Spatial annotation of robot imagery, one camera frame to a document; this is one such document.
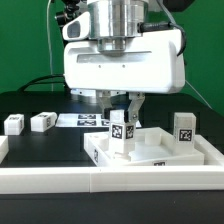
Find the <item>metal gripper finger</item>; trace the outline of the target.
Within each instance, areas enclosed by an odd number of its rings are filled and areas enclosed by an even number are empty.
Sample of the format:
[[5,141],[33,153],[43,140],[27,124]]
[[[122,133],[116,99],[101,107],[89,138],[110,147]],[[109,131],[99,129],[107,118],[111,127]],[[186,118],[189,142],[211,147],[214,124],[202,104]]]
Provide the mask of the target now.
[[129,93],[130,105],[125,111],[125,122],[135,123],[139,119],[139,110],[145,100],[145,94],[141,92]]
[[102,110],[102,117],[104,119],[110,118],[110,112],[114,109],[111,103],[111,92],[110,91],[97,91],[96,92],[97,102]]

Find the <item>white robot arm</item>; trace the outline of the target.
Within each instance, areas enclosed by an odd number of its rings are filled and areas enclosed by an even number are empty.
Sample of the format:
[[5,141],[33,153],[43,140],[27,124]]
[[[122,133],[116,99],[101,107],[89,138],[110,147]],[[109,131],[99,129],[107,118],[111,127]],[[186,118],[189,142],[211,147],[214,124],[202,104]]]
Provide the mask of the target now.
[[113,91],[127,92],[124,120],[135,122],[146,93],[176,93],[185,85],[186,34],[173,18],[195,0],[62,0],[57,17],[66,41],[67,85],[97,97],[115,119]]

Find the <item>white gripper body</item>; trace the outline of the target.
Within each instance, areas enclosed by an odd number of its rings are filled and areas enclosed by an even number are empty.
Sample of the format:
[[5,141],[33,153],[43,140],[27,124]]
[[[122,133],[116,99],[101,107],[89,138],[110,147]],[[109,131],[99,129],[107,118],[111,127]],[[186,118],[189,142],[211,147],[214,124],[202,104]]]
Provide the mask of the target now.
[[176,93],[185,84],[181,32],[148,32],[126,40],[123,52],[100,52],[95,41],[69,43],[64,76],[70,88]]

